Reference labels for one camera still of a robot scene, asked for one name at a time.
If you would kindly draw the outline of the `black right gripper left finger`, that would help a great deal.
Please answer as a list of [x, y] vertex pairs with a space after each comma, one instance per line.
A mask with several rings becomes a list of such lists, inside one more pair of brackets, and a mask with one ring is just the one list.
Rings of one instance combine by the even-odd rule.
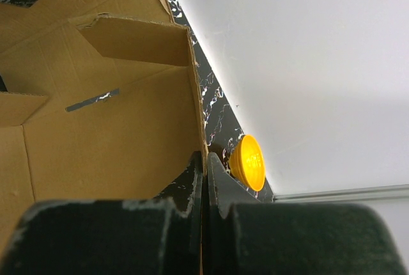
[[2, 274], [199, 274], [202, 156], [148, 200], [52, 200], [25, 211]]

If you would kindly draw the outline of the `brown cardboard box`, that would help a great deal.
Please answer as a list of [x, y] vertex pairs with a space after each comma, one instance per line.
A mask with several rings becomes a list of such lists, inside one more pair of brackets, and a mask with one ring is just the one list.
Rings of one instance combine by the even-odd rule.
[[1, 245], [51, 200], [146, 199], [205, 151], [168, 0], [1, 0]]

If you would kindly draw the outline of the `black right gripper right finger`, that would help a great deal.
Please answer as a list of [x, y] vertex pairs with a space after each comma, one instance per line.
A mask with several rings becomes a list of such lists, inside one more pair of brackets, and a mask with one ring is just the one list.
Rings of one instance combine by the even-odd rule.
[[356, 204], [263, 203], [207, 158], [208, 274], [406, 274], [381, 217]]

